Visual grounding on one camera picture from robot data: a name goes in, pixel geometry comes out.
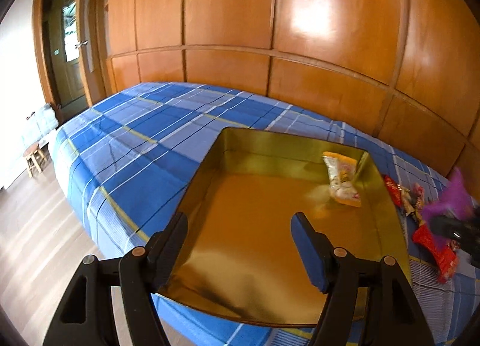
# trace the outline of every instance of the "white wall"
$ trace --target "white wall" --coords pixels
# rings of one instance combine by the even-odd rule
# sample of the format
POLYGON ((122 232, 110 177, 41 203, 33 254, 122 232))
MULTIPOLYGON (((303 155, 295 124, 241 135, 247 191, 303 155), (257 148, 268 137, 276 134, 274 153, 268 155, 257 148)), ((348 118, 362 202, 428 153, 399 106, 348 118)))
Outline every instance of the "white wall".
POLYGON ((23 163, 13 144, 25 118, 45 104, 32 30, 33 0, 15 0, 0 23, 0 187, 18 176, 23 163))

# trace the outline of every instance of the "wooden stool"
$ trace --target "wooden stool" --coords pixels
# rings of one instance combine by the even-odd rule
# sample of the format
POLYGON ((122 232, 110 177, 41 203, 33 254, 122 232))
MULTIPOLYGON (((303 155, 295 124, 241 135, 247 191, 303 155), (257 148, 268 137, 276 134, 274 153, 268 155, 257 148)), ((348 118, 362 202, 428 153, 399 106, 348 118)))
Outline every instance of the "wooden stool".
POLYGON ((33 143, 30 147, 28 147, 26 151, 23 153, 23 157, 27 162, 27 171, 28 171, 28 176, 30 178, 33 177, 33 174, 32 174, 33 168, 36 168, 38 172, 42 172, 42 168, 40 167, 40 164, 42 164, 42 161, 46 160, 47 158, 45 157, 45 154, 38 146, 38 143, 33 143))

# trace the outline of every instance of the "red candy wrapper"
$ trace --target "red candy wrapper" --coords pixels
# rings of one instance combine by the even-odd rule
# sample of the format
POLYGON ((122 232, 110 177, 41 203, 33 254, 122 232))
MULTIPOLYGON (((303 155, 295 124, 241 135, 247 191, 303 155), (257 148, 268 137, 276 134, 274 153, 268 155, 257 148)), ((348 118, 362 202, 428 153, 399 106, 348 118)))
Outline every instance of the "red candy wrapper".
POLYGON ((458 259, 457 255, 447 245, 442 250, 437 250, 433 238, 426 224, 421 225, 412 235, 412 241, 424 246, 435 258, 440 270, 438 282, 444 284, 455 274, 458 259))
POLYGON ((388 175, 383 176, 383 181, 385 182, 385 186, 387 187, 388 192, 390 193, 390 197, 395 205, 399 208, 402 207, 402 198, 400 195, 400 189, 398 188, 397 183, 390 178, 388 175))

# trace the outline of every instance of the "plaid fabric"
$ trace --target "plaid fabric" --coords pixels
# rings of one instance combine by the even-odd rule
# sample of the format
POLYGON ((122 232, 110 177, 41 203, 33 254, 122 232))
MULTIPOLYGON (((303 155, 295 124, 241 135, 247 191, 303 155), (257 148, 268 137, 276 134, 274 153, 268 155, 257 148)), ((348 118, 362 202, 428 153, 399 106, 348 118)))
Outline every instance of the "plaid fabric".
MULTIPOLYGON (((366 149, 380 173, 407 187, 419 182, 430 199, 448 183, 417 159, 343 122, 264 96, 190 83, 141 83, 113 95, 64 124, 50 151, 58 182, 85 230, 106 257, 117 257, 164 229, 199 163, 227 126, 366 149)), ((399 217, 414 291, 435 342, 448 343, 480 300, 480 271, 460 252, 457 274, 439 284, 433 258, 411 242, 413 221, 399 217)), ((238 325, 154 299, 160 316, 196 344, 300 345, 311 337, 311 330, 238 325)), ((358 342, 357 333, 352 330, 352 342, 358 342)))

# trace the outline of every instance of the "wooden floor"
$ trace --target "wooden floor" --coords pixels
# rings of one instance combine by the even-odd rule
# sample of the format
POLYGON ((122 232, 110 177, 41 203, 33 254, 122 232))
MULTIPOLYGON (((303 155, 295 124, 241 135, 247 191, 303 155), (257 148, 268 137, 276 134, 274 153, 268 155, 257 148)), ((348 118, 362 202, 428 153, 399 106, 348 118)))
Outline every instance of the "wooden floor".
MULTIPOLYGON (((41 345, 81 259, 102 255, 61 191, 50 158, 42 174, 30 179, 24 172, 0 191, 0 217, 0 304, 28 345, 41 345)), ((113 299, 121 345, 131 345, 119 288, 113 299)), ((165 330, 172 346, 193 344, 165 330)))

